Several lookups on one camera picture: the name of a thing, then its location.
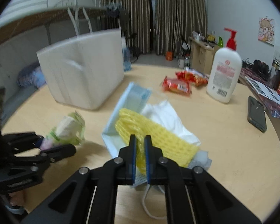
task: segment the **white lotion bottle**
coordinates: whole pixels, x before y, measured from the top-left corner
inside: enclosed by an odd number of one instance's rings
[[[242,59],[235,51],[237,45],[234,37],[237,31],[224,30],[230,31],[231,37],[226,47],[219,49],[214,56],[207,93],[220,102],[228,103],[241,73]]]

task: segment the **cup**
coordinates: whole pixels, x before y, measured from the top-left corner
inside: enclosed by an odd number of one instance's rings
[[[177,63],[179,68],[184,69],[184,59],[179,59]]]

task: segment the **round table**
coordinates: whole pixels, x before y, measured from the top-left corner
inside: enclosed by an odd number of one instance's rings
[[[32,211],[81,166],[100,167],[111,158],[101,133],[129,82],[161,91],[164,77],[174,77],[176,70],[133,65],[120,86],[96,111],[57,103],[47,86],[35,92],[9,119],[3,133],[35,131],[46,135],[65,115],[77,110],[85,119],[87,142],[77,147],[73,157],[51,164],[43,183],[26,189],[25,208]],[[280,200],[280,141],[271,121],[266,115],[265,133],[247,121],[248,96],[253,94],[244,85],[237,84],[228,104],[211,98],[206,87],[193,87],[192,92],[191,97],[170,92],[165,95],[184,126],[200,139],[201,149],[209,151],[213,162],[208,172],[263,221]],[[146,215],[141,205],[143,190],[143,186],[119,186],[115,223],[166,223]],[[166,215],[165,196],[161,192],[152,188],[146,203],[153,215]]]

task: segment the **person's hand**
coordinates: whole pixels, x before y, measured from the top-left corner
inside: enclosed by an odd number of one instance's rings
[[[10,193],[10,204],[12,206],[23,206],[25,203],[25,193],[24,190],[18,192]]]

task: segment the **red snack bag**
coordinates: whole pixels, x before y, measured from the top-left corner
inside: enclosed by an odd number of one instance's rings
[[[190,96],[192,93],[188,82],[176,78],[168,78],[167,76],[163,81],[162,87],[164,91],[171,91],[185,96]]]
[[[189,69],[188,71],[179,71],[175,73],[177,78],[187,82],[193,82],[196,87],[202,84],[208,84],[208,78],[200,72]]]

